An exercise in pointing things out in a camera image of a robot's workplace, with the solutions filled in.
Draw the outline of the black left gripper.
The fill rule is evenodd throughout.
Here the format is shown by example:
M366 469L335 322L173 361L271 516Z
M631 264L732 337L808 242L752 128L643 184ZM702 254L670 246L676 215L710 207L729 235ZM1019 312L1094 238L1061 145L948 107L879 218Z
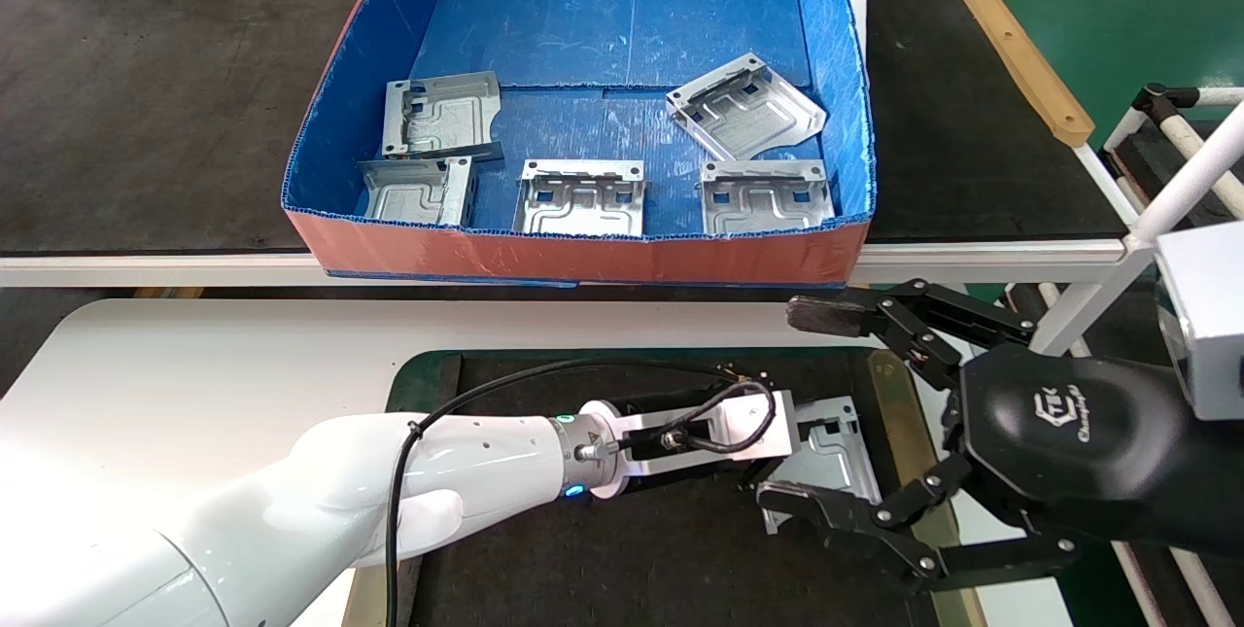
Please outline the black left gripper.
M991 350L1029 345L1033 321L999 305L924 280L883 290L843 289L833 297L796 296L787 325L835 336L875 336L937 391L958 387L962 356L942 333ZM615 495L710 476L778 458L778 392L765 384L698 384L615 401ZM911 527L947 503L973 475L963 457L947 457L883 503L804 481L760 481L758 504L812 522L824 544L853 535L884 547L880 559L921 593L1014 583L1061 574L1080 559L1070 536L1033 531L1004 541L934 547Z

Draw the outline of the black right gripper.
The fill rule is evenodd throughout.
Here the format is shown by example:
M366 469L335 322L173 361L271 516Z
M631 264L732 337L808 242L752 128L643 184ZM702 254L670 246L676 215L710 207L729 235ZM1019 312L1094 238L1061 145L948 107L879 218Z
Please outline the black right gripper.
M1001 345L948 409L963 489L1003 522L1242 556L1242 423L1195 419L1174 369Z

